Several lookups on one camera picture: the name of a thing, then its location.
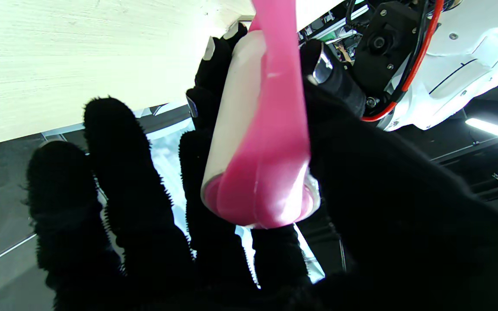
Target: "wooden board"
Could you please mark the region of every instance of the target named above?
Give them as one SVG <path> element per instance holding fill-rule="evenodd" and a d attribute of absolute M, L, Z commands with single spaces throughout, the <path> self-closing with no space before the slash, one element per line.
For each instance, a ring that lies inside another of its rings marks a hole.
<path fill-rule="evenodd" d="M 339 2 L 299 0 L 299 28 Z M 0 142 L 80 123 L 96 96 L 134 110 L 182 98 L 209 36 L 254 13 L 249 0 L 0 0 Z"/>

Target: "gray wall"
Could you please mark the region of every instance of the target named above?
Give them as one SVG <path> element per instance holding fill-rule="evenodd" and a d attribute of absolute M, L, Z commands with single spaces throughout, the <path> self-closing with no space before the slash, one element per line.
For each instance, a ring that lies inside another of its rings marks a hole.
<path fill-rule="evenodd" d="M 26 165 L 41 135 L 0 143 L 0 254 L 32 233 L 26 198 Z M 0 311 L 51 310 L 53 292 L 35 261 L 36 239 L 0 258 Z"/>

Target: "black cable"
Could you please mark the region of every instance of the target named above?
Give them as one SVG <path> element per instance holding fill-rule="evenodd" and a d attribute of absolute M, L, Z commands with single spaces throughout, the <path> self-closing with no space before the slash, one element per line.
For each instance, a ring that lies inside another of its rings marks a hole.
<path fill-rule="evenodd" d="M 356 0 L 349 0 L 347 4 L 347 14 L 345 15 L 345 24 L 351 28 L 356 30 L 358 33 L 363 34 L 366 30 L 366 26 L 357 24 L 352 20 L 352 14 L 354 11 L 354 6 L 356 5 Z"/>
<path fill-rule="evenodd" d="M 407 62 L 407 66 L 405 67 L 405 71 L 403 71 L 403 75 L 401 77 L 401 81 L 395 88 L 395 91 L 393 91 L 393 94 L 391 95 L 391 98 L 388 100 L 388 102 L 395 102 L 398 103 L 403 99 L 403 96 L 405 96 L 406 92 L 403 92 L 403 85 L 405 84 L 405 81 L 409 78 L 409 75 L 411 74 L 412 68 L 414 64 L 416 63 L 419 55 L 420 55 L 420 50 L 422 48 L 422 45 L 424 43 L 424 38 L 427 30 L 427 15 L 428 15 L 428 0 L 423 0 L 420 2 L 419 6 L 419 12 L 420 14 L 420 20 L 418 21 L 418 39 L 416 41 L 415 49 L 412 51 L 412 53 L 409 55 L 409 61 Z"/>

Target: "screw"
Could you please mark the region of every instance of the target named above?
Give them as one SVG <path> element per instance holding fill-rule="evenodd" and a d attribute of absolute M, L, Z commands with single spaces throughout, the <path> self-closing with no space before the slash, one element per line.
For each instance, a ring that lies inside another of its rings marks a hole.
<path fill-rule="evenodd" d="M 377 101 L 374 97 L 368 97 L 366 99 L 366 106 L 368 106 L 369 108 L 374 108 L 377 104 Z"/>

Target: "glove finger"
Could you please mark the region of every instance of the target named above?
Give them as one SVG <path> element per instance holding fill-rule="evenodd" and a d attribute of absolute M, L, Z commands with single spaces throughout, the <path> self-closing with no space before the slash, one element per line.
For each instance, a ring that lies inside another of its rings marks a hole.
<path fill-rule="evenodd" d="M 228 68 L 232 60 L 232 49 L 225 39 L 210 38 L 205 55 L 195 75 L 195 86 L 222 96 Z"/>
<path fill-rule="evenodd" d="M 84 124 L 93 169 L 109 198 L 109 226 L 136 291 L 154 297 L 188 289 L 192 256 L 138 120 L 119 100 L 103 98 L 87 104 Z"/>
<path fill-rule="evenodd" d="M 247 28 L 237 23 L 222 38 L 209 38 L 205 55 L 195 75 L 196 86 L 209 90 L 219 99 L 222 97 L 233 48 L 246 34 Z"/>
<path fill-rule="evenodd" d="M 349 65 L 341 63 L 324 43 L 315 39 L 307 41 L 299 53 L 303 79 L 312 75 L 313 83 L 318 83 L 318 88 L 334 95 L 341 105 L 357 117 L 362 117 L 366 95 L 348 72 Z M 323 62 L 324 59 L 329 61 L 329 70 L 328 67 L 318 65 L 319 61 Z"/>
<path fill-rule="evenodd" d="M 240 22 L 236 22 L 230 26 L 222 38 L 227 41 L 230 49 L 233 51 L 233 48 L 235 48 L 236 44 L 247 34 L 247 32 L 248 30 L 245 25 Z"/>
<path fill-rule="evenodd" d="M 216 216 L 201 200 L 211 140 L 212 132 L 194 130 L 182 135 L 179 146 L 190 246 L 197 251 L 195 265 L 204 286 L 256 289 L 236 225 Z"/>
<path fill-rule="evenodd" d="M 193 124 L 196 130 L 214 130 L 220 99 L 210 91 L 196 86 L 186 92 L 190 107 L 195 110 L 197 117 L 193 118 Z"/>
<path fill-rule="evenodd" d="M 99 216 L 102 206 L 85 153 L 71 143 L 49 142 L 34 152 L 26 177 L 38 266 L 56 291 L 55 307 L 115 303 L 121 261 Z"/>

